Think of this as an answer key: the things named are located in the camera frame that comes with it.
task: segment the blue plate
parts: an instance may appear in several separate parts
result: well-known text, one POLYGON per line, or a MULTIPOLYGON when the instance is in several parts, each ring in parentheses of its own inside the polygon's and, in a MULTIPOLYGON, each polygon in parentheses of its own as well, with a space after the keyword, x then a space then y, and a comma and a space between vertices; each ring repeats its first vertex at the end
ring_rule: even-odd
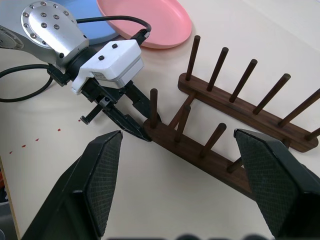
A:
MULTIPOLYGON (((96 0, 53 0, 67 8, 75 19, 101 17, 96 0)), ((114 39, 118 34, 106 21, 78 24, 83 34, 90 40, 90 45, 101 44, 114 39)))

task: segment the black mesh pad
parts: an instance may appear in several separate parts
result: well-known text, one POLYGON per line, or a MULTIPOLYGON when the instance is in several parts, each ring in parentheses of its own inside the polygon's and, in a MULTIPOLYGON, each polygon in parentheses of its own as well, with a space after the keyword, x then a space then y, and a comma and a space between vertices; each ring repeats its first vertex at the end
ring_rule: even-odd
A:
POLYGON ((263 142, 242 132, 235 138, 256 203, 271 233, 279 236, 298 188, 263 142))
POLYGON ((103 147, 87 186, 86 197, 100 237, 105 233, 116 189, 121 140, 119 133, 103 147))

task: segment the dark wooden base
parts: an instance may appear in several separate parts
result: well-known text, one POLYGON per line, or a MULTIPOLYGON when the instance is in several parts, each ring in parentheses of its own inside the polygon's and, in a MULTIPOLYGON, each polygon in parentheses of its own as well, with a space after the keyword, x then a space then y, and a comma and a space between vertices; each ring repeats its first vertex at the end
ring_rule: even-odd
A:
POLYGON ((203 145, 185 135, 181 136, 180 142, 175 142, 177 131, 162 122, 158 122, 152 129, 148 119, 143 128, 155 143, 254 200, 244 168, 240 167, 233 173, 228 173, 227 167, 233 162, 212 150, 201 158, 203 145))
POLYGON ((319 142, 316 137, 310 141, 305 139, 305 136, 310 134, 309 131, 292 123, 279 127, 278 123, 282 120, 281 118, 264 110, 255 115, 253 110, 256 106, 240 98, 231 103, 229 102, 230 93, 216 86, 213 87, 212 91, 207 91, 207 86, 207 82, 193 75, 190 81, 186 81, 185 73, 179 77, 178 88, 182 92, 188 95, 195 92, 196 99, 273 138, 280 141, 289 141, 290 147, 299 152, 305 153, 318 146, 319 142))

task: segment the wooden peg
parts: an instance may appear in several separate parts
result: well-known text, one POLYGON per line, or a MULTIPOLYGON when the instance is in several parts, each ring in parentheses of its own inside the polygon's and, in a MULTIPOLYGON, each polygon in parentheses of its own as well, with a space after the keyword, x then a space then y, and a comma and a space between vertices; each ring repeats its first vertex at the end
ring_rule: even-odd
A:
POLYGON ((273 86, 268 94, 262 99, 259 105, 253 110, 253 114, 257 115, 270 102, 270 100, 280 91, 280 89, 288 82, 291 76, 285 73, 280 80, 273 86))
POLYGON ((244 87, 244 85, 246 84, 248 78, 250 77, 252 71, 255 69, 256 65, 257 65, 258 61, 255 59, 252 59, 251 62, 249 63, 248 67, 246 68, 242 78, 240 79, 238 85, 236 86, 234 92, 232 93, 229 102, 230 103, 234 103, 236 98, 238 97, 240 91, 242 90, 242 88, 244 87))
POLYGON ((227 125, 224 123, 220 123, 218 127, 215 129, 213 134, 211 135, 208 142, 205 144, 203 149, 201 150, 199 156, 200 158, 204 158, 207 153, 210 151, 210 149, 215 145, 215 143, 218 141, 218 139, 221 137, 221 135, 224 133, 224 131, 227 129, 227 125))
POLYGON ((171 120, 171 122, 169 123, 169 127, 174 129, 176 128, 176 126, 178 125, 179 123, 179 120, 181 118, 181 114, 182 114, 182 111, 184 109, 184 106, 189 106, 191 105, 191 103, 194 101, 196 97, 196 92, 192 92, 188 98, 184 101, 184 103, 182 104, 182 106, 180 107, 179 111, 175 114, 175 116, 173 117, 173 119, 171 120))
POLYGON ((221 51, 220 56, 218 58, 218 61, 216 62, 215 68, 213 70, 210 82, 208 84, 208 87, 206 88, 207 91, 209 91, 209 92, 212 91, 212 88, 215 85, 215 82, 216 82, 217 77, 220 73, 221 67, 224 64, 224 61, 226 59, 228 52, 229 52, 229 49, 227 47, 222 48, 222 51, 221 51))
POLYGON ((191 110, 191 107, 189 105, 183 106, 178 129, 177 129, 175 137, 174 137, 174 141, 177 143, 179 143, 181 141, 181 137, 182 137, 182 134, 184 133, 184 129, 185 129, 188 117, 189 117, 190 110, 191 110))
POLYGON ((294 119, 296 116, 298 116, 300 113, 302 113, 304 110, 306 110, 310 105, 312 105, 315 101, 317 101, 320 98, 320 88, 315 91, 314 94, 312 94, 307 100, 305 100, 303 103, 301 103, 295 110, 293 110, 288 116, 286 116, 284 119, 282 119, 278 126, 280 128, 283 128, 285 125, 287 125, 292 119, 294 119))
POLYGON ((306 135, 304 138, 307 141, 311 141, 312 139, 314 139, 314 138, 316 138, 318 136, 320 136, 320 127, 317 130, 315 130, 315 131, 311 132, 310 134, 306 135))
POLYGON ((285 145, 285 147, 288 149, 290 147, 291 141, 288 138, 284 138, 282 140, 283 145, 285 145))
POLYGON ((151 117, 150 117, 150 127, 155 129, 158 124, 158 90, 153 88, 150 91, 150 107, 151 107, 151 117))
POLYGON ((226 168, 226 171, 232 174, 238 168, 241 168, 243 165, 241 157, 239 157, 235 162, 233 162, 230 166, 226 168))
POLYGON ((186 76, 185 76, 186 81, 190 81, 191 79, 191 74, 192 74, 192 70, 194 69, 199 43, 200 43, 200 36, 199 35, 194 36, 189 65, 188 65, 188 69, 186 71, 186 76))

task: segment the white table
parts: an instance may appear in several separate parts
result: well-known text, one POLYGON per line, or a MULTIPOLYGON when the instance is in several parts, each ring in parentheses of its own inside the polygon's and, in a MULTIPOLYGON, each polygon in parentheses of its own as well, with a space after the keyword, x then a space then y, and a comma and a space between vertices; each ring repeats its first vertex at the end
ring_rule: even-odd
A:
MULTIPOLYGON (((169 123, 185 98, 177 88, 187 69, 193 36, 201 35, 193 74, 209 80, 222 47, 229 53, 216 85, 228 92, 236 87, 250 60, 258 65, 239 97, 258 104, 284 73, 292 78, 265 107, 285 117, 320 87, 320 53, 306 41, 239 0, 179 0, 193 22, 192 37, 168 50, 143 48, 143 70, 134 78, 147 96, 158 89, 158 109, 169 123)), ((0 70, 36 64, 28 53, 0 50, 0 70)), ((0 97, 31 93, 48 79, 45 70, 11 74, 0 81, 0 97)), ((0 155, 18 229, 22 236, 59 176, 95 137, 117 130, 104 114, 90 125, 78 122, 94 107, 70 86, 57 84, 27 101, 0 104, 0 155)), ((145 120, 123 97, 117 104, 141 124, 145 120)), ((240 154, 233 130, 245 124, 195 100, 185 134, 204 144, 221 122, 227 130, 213 149, 231 160, 240 154)), ((313 131, 320 125, 320 102, 292 122, 313 131)), ((320 147, 307 153, 290 151, 320 175, 320 147)), ((124 132, 116 191, 104 238, 163 237, 192 233, 202 239, 240 239, 271 233, 257 204, 203 171, 155 144, 124 132)))

